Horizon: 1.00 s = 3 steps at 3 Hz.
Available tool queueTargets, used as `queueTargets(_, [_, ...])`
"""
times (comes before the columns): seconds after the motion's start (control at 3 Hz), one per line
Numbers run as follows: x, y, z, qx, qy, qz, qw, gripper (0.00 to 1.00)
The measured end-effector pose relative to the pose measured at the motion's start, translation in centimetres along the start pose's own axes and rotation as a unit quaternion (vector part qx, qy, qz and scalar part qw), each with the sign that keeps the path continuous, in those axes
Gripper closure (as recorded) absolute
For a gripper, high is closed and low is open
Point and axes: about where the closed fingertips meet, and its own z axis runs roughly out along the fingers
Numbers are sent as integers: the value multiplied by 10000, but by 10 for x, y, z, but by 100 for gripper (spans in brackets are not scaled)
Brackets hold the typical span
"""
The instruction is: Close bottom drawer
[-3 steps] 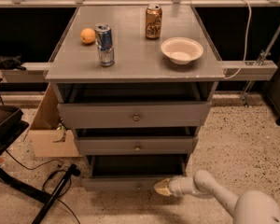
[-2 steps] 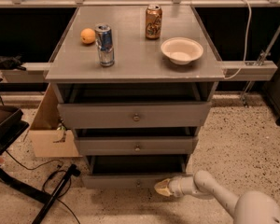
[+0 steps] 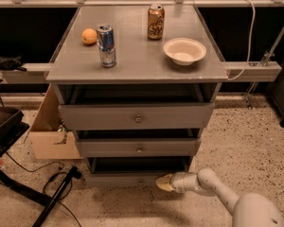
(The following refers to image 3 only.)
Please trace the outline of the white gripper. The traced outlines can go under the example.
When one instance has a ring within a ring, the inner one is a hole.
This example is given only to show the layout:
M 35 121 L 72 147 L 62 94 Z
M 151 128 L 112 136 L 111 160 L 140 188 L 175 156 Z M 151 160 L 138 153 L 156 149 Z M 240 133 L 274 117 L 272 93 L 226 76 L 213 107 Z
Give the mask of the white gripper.
M 165 191 L 176 191 L 178 193 L 185 193 L 187 191 L 194 191 L 197 182 L 196 173 L 177 172 L 173 175 L 168 174 L 158 178 L 156 185 Z

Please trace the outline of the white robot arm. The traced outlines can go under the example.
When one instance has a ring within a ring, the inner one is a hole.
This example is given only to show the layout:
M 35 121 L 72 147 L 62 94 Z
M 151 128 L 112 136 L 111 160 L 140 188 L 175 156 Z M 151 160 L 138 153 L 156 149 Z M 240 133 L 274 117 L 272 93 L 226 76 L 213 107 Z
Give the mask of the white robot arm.
M 165 175 L 156 180 L 156 185 L 168 192 L 192 191 L 201 196 L 216 196 L 231 215 L 232 227 L 284 227 L 284 218 L 269 199 L 257 193 L 239 196 L 208 167 L 197 173 Z

